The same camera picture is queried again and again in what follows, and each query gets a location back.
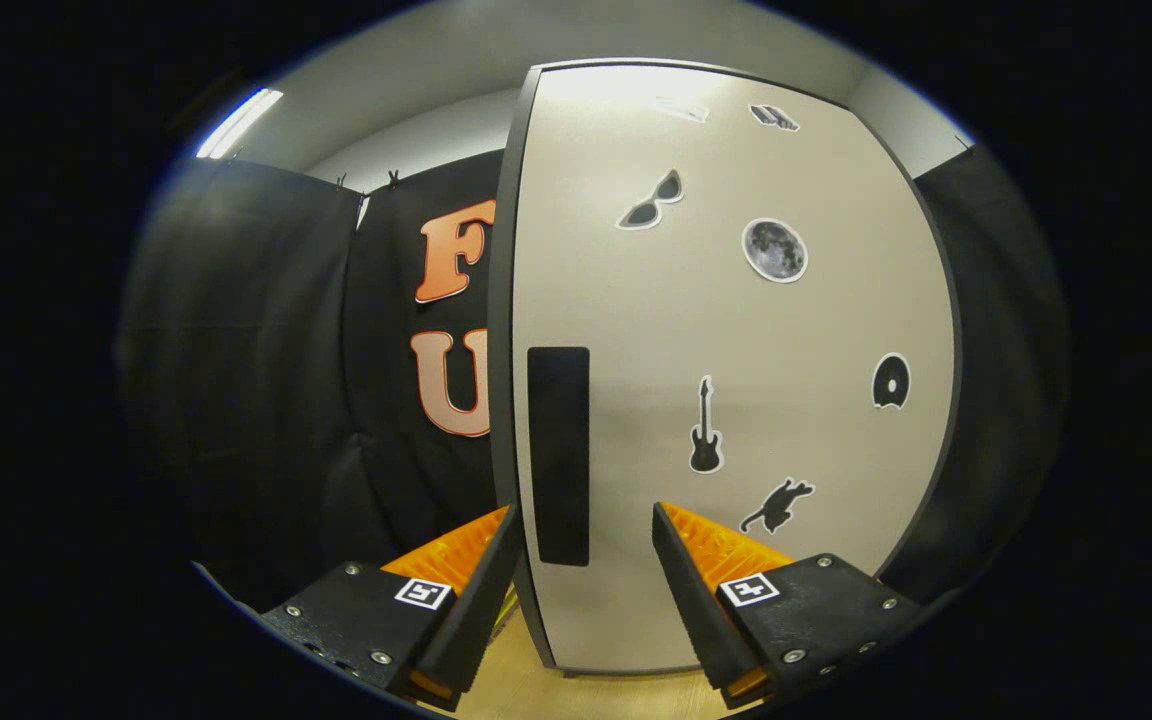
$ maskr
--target fluorescent light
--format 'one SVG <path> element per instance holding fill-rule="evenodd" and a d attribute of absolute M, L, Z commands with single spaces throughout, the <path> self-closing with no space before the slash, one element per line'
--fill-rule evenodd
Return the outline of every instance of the fluorescent light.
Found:
<path fill-rule="evenodd" d="M 237 141 L 238 136 L 282 96 L 282 92 L 276 90 L 262 88 L 260 92 L 248 97 L 247 101 L 230 113 L 225 122 L 220 123 L 220 127 L 207 137 L 207 141 L 202 143 L 197 158 L 211 156 L 212 159 L 219 159 L 220 156 L 225 154 L 225 151 L 229 150 L 229 146 L 233 146 L 234 141 Z"/>
<path fill-rule="evenodd" d="M 256 103 L 255 108 L 249 109 L 247 114 L 243 114 L 243 118 L 238 120 L 236 126 L 229 128 L 229 131 L 226 132 L 225 136 L 220 138 L 218 145 L 215 145 L 215 150 L 211 151 L 211 156 L 209 156 L 209 158 L 215 160 L 221 158 L 225 152 L 228 152 L 229 149 L 233 147 L 234 142 L 237 142 L 238 137 L 241 137 L 243 132 L 247 132 L 247 128 L 250 128 L 257 119 L 264 115 L 266 109 L 273 108 L 274 103 L 278 103 L 279 97 L 282 96 L 282 92 L 270 90 L 268 94 L 265 94 L 265 97 L 262 97 L 262 99 Z"/>

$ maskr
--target guitar sticker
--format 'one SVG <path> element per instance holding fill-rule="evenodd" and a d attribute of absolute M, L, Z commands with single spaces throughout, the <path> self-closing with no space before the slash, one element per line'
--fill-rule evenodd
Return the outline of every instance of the guitar sticker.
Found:
<path fill-rule="evenodd" d="M 772 495 L 768 495 L 767 500 L 763 501 L 763 507 L 759 507 L 749 518 L 741 521 L 740 532 L 749 533 L 749 524 L 753 523 L 755 520 L 763 518 L 763 526 L 767 528 L 767 532 L 774 536 L 776 529 L 788 523 L 794 516 L 790 511 L 790 505 L 797 498 L 812 495 L 813 492 L 814 487 L 809 486 L 809 484 L 801 482 L 795 486 L 794 478 L 785 478 L 785 484 L 781 487 L 773 488 Z"/>
<path fill-rule="evenodd" d="M 691 426 L 691 471 L 692 473 L 717 473 L 723 465 L 723 433 L 712 427 L 710 419 L 710 400 L 713 396 L 713 381 L 708 376 L 700 378 L 700 423 Z"/>
<path fill-rule="evenodd" d="M 772 282 L 790 283 L 808 270 L 808 247 L 790 225 L 774 218 L 756 218 L 741 233 L 741 250 L 745 251 L 755 272 Z"/>
<path fill-rule="evenodd" d="M 909 397 L 909 363 L 899 353 L 888 353 L 874 367 L 874 407 L 904 407 Z"/>

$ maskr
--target black fabric backdrop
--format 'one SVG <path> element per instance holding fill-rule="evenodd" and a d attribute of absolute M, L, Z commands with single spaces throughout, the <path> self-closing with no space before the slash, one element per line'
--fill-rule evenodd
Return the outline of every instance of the black fabric backdrop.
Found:
<path fill-rule="evenodd" d="M 988 150 L 914 183 L 954 276 L 961 385 L 940 480 L 882 582 L 931 602 L 977 577 L 1047 479 L 1069 406 L 1070 333 L 1047 241 Z"/>
<path fill-rule="evenodd" d="M 376 506 L 387 520 L 392 544 L 402 550 L 495 509 L 492 435 L 448 434 L 426 418 L 411 336 L 426 331 L 452 336 L 448 397 L 462 409 L 472 407 L 473 361 L 462 338 L 486 327 L 492 228 L 485 225 L 477 264 L 460 260 L 470 278 L 465 290 L 422 305 L 415 300 L 425 273 L 420 226 L 493 200 L 503 154 L 484 152 L 400 179 L 396 188 L 379 188 L 370 195 L 349 250 L 342 334 L 349 406 Z M 353 484 L 328 487 L 326 502 L 333 510 L 324 520 L 326 532 L 347 547 L 361 541 L 355 536 L 370 532 L 353 514 L 353 507 L 366 505 L 361 492 Z"/>
<path fill-rule="evenodd" d="M 268 609 L 397 548 L 374 502 L 324 547 L 325 488 L 366 491 L 340 370 L 361 196 L 264 165 L 189 160 L 147 220 L 116 341 L 142 468 L 187 511 L 195 559 Z"/>

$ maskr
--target door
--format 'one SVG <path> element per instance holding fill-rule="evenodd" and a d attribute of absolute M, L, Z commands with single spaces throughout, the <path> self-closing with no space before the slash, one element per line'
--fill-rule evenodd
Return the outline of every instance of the door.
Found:
<path fill-rule="evenodd" d="M 492 384 L 493 442 L 513 446 L 497 470 L 524 511 L 526 620 L 563 669 L 695 666 L 653 502 L 878 574 L 947 442 L 947 268 L 849 109 L 707 67 L 532 78 L 502 176 L 515 209 L 498 196 L 509 313 L 488 325 L 511 378 Z"/>

